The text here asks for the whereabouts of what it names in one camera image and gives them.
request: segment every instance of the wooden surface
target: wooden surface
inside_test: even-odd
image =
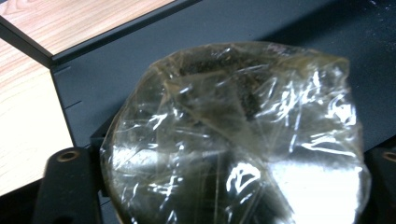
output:
[[[173,0],[8,0],[0,15],[56,54]],[[50,71],[0,39],[0,195],[71,147]]]

